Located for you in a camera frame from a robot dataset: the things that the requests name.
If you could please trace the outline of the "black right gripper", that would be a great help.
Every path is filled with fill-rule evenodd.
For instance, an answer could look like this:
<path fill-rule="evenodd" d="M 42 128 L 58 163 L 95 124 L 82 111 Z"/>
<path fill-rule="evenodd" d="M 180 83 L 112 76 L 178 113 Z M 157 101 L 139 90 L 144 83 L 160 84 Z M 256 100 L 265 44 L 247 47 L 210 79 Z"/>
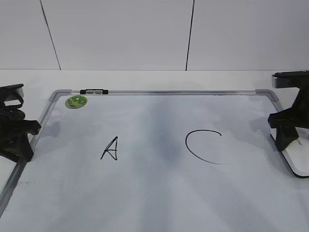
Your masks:
<path fill-rule="evenodd" d="M 285 150 L 290 143 L 299 138 L 296 127 L 309 128 L 309 87 L 300 88 L 290 108 L 270 114 L 268 123 L 271 128 L 276 128 L 277 150 Z"/>

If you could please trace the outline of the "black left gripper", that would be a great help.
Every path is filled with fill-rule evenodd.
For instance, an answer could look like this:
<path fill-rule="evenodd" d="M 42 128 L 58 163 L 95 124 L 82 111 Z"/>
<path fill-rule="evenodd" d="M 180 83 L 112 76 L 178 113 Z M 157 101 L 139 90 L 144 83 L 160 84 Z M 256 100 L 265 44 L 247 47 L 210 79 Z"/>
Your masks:
<path fill-rule="evenodd" d="M 34 153 L 28 135 L 37 135 L 40 130 L 40 123 L 25 120 L 23 111 L 0 108 L 0 155 L 15 163 L 19 158 L 30 162 Z"/>

